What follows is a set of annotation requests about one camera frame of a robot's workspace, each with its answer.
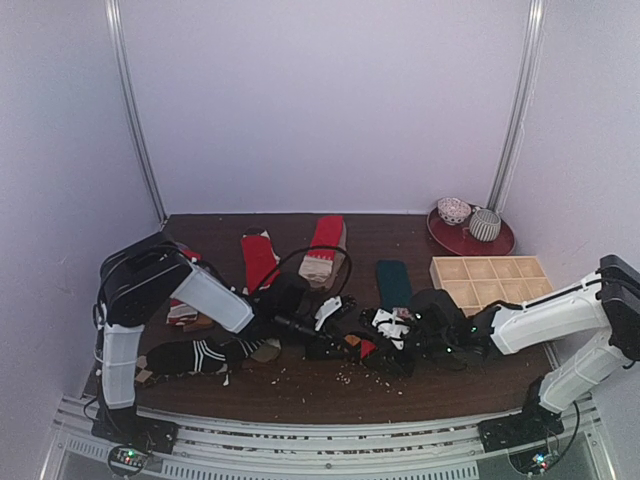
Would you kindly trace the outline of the black red yellow argyle sock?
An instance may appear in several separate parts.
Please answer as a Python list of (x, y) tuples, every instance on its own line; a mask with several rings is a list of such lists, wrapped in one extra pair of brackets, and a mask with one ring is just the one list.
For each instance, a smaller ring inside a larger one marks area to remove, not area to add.
[(355, 363), (363, 363), (382, 352), (377, 337), (363, 332), (350, 332), (343, 337), (343, 348), (347, 358)]

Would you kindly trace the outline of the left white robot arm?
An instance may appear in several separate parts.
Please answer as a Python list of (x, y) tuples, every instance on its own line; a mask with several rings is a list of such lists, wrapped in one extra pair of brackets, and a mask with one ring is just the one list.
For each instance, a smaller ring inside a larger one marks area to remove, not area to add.
[(207, 316), (234, 337), (225, 344), (204, 339), (161, 345), (146, 356), (146, 369), (157, 376), (217, 372), (250, 357), (280, 328), (325, 342), (338, 340), (298, 316), (298, 303), (310, 284), (298, 274), (281, 272), (269, 235), (243, 237), (244, 248), (253, 244), (261, 248), (263, 265), (248, 276), (246, 292), (232, 289), (210, 264), (162, 232), (103, 262), (93, 306), (95, 358), (101, 365), (98, 400), (106, 411), (106, 429), (121, 443), (133, 444), (143, 436), (143, 421), (135, 415), (138, 347), (146, 323), (169, 300)]

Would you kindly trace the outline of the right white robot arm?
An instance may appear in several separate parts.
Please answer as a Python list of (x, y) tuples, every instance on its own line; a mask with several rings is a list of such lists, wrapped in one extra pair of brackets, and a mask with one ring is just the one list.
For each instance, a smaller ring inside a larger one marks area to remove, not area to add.
[(426, 289), (398, 321), (398, 340), (413, 354), (442, 354), (482, 364), (530, 346), (590, 330), (591, 339), (563, 365), (531, 385), (534, 403), (513, 419), (519, 440), (535, 440), (611, 373), (639, 359), (639, 273), (616, 255), (580, 281), (520, 304), (496, 300), (471, 317), (451, 295)]

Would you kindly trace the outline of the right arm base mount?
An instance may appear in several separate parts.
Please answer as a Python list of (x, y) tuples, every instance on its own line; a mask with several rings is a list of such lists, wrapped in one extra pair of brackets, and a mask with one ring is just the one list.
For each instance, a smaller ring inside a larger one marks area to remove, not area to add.
[(546, 472), (551, 466), (554, 451), (550, 440), (559, 440), (564, 432), (560, 414), (549, 413), (537, 407), (520, 413), (478, 424), (478, 432), (486, 453), (508, 450), (543, 442), (542, 446), (515, 454), (513, 467), (522, 474), (535, 475)]

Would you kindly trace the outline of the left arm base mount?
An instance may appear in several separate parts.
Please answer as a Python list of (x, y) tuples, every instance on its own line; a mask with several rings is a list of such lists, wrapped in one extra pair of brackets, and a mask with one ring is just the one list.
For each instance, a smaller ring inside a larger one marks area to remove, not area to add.
[(99, 411), (91, 434), (114, 443), (107, 453), (107, 466), (116, 476), (130, 478), (140, 474), (156, 453), (173, 452), (178, 425), (137, 414), (132, 424), (118, 425), (106, 411)]

